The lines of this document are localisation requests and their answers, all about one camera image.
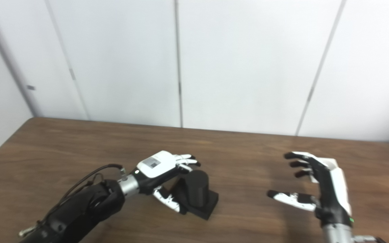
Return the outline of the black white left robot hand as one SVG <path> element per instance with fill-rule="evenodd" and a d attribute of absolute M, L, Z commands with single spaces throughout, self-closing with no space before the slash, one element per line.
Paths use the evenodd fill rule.
<path fill-rule="evenodd" d="M 191 154 L 172 154 L 160 151 L 138 163 L 130 173 L 137 181 L 139 194 L 152 195 L 161 203 L 179 214 L 186 214 L 187 209 L 180 205 L 164 183 L 181 174 L 193 171 L 191 166 L 201 164 Z"/>

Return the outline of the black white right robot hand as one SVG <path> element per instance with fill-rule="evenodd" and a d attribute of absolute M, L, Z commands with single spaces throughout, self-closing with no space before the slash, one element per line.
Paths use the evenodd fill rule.
<path fill-rule="evenodd" d="M 347 183 L 343 170 L 335 160 L 316 157 L 308 152 L 292 151 L 285 159 L 295 159 L 290 166 L 303 167 L 295 173 L 296 178 L 310 176 L 318 183 L 319 198 L 303 193 L 267 191 L 267 197 L 298 209 L 313 211 L 321 226 L 343 224 L 353 227 L 352 208 L 349 203 Z"/>

